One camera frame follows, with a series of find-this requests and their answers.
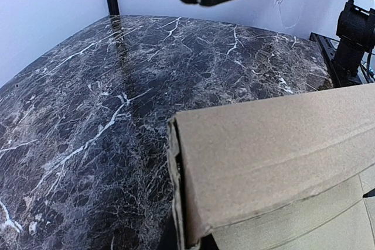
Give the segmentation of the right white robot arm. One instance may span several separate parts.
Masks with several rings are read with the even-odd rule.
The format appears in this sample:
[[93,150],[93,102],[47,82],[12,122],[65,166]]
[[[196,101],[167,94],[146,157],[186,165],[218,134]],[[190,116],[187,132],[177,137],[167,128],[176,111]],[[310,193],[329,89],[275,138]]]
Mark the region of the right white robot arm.
[[341,11],[336,35],[340,38],[332,67],[341,87],[359,85],[358,70],[367,83],[374,82],[374,0],[348,0]]

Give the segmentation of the brown cardboard paper box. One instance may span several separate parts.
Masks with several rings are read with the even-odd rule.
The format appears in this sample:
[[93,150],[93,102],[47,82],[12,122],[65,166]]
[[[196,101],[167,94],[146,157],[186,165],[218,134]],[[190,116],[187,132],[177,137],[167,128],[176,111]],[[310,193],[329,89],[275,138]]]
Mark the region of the brown cardboard paper box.
[[179,249],[373,249],[374,84],[176,113]]

